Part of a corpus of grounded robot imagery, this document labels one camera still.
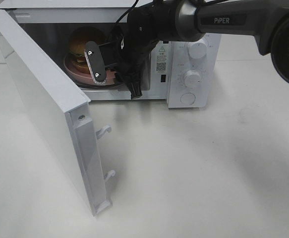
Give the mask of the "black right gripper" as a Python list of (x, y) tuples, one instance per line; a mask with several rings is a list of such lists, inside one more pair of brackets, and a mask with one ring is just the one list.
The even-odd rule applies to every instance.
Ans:
[(100, 45), (107, 77), (124, 82), (132, 100), (142, 97), (142, 81), (145, 64), (150, 53), (162, 38), (159, 30), (167, 18), (165, 4), (145, 4), (129, 11), (127, 32), (117, 25), (112, 40)]

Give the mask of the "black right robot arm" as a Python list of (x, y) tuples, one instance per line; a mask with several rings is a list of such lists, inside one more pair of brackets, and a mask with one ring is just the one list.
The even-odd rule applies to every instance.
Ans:
[(115, 27), (100, 52), (132, 99), (142, 95), (140, 68), (159, 41), (196, 42), (207, 33), (253, 36), (289, 83), (289, 0), (155, 0), (126, 16), (127, 33)]

